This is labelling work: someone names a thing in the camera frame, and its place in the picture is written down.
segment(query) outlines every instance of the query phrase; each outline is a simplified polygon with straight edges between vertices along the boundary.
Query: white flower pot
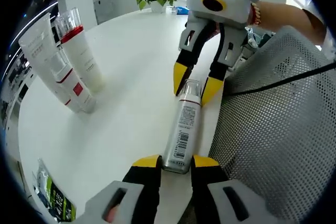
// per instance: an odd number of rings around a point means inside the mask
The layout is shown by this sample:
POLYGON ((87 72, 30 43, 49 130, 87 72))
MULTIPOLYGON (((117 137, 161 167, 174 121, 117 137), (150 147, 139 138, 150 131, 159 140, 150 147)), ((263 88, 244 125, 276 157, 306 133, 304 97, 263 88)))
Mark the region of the white flower pot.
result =
POLYGON ((163 6, 158 1, 153 1, 150 4, 153 13, 163 13, 163 6))

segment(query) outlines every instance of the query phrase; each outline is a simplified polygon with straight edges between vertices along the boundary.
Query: white cream tube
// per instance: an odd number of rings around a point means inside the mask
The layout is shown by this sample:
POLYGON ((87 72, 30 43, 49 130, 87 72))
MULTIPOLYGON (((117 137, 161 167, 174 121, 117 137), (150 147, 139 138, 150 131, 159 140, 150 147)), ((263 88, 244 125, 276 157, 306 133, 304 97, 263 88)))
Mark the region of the white cream tube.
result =
POLYGON ((46 61, 57 51, 53 32, 51 31, 50 13, 36 21, 21 36, 19 44, 31 67, 48 89, 62 104, 77 113, 80 110, 79 106, 71 102, 70 95, 57 85, 53 74, 46 64, 46 61))
POLYGON ((100 91, 103 87, 102 75, 86 39, 78 9, 62 13, 55 23, 61 45, 72 67, 91 92, 100 91))
POLYGON ((52 56, 49 65, 56 82, 70 94, 71 99, 77 102, 83 111, 93 112, 96 100, 79 79, 72 66, 65 60, 62 50, 52 56))

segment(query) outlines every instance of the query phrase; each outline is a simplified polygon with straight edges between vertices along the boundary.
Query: human arm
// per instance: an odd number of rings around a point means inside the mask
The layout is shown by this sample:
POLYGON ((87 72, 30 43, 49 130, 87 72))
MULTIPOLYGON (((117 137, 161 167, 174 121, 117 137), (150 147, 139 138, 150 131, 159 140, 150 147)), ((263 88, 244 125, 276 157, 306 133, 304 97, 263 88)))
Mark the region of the human arm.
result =
MULTIPOLYGON (((312 13, 295 6, 259 1, 257 6, 261 13, 258 27, 277 32, 283 26, 292 26, 316 45, 323 45, 326 36, 325 25, 312 13)), ((251 9, 248 24, 252 24, 251 9)))

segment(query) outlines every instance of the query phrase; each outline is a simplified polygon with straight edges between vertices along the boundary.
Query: barcode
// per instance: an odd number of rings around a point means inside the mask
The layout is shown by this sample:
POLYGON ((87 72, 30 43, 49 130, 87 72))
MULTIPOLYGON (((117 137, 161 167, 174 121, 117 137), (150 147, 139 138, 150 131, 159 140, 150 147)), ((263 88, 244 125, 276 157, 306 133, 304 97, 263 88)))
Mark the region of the barcode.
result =
POLYGON ((178 134, 178 140, 177 140, 177 145, 175 146, 174 157, 184 159, 188 139, 189 139, 189 134, 183 133, 183 132, 180 132, 178 134))

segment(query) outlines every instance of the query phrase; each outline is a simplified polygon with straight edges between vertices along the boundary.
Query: white round table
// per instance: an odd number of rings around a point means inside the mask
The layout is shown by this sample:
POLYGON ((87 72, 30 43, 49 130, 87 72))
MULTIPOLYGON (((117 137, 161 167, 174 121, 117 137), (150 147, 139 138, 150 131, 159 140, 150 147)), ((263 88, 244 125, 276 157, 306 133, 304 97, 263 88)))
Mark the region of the white round table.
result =
MULTIPOLYGON (((187 16, 129 13, 89 31, 87 37, 106 85, 93 114, 74 114, 39 77, 24 97, 19 116, 19 151, 33 192, 38 158, 77 207, 114 180, 122 181, 133 162, 163 154, 176 111, 173 66, 187 16)), ((203 81, 216 54, 219 36, 206 43, 191 78, 203 81)), ((216 129, 221 91, 202 108, 195 153, 207 156, 216 129)), ((46 219, 40 200, 33 198, 46 219)), ((190 173, 162 171, 155 223, 177 223, 192 195, 190 173)))

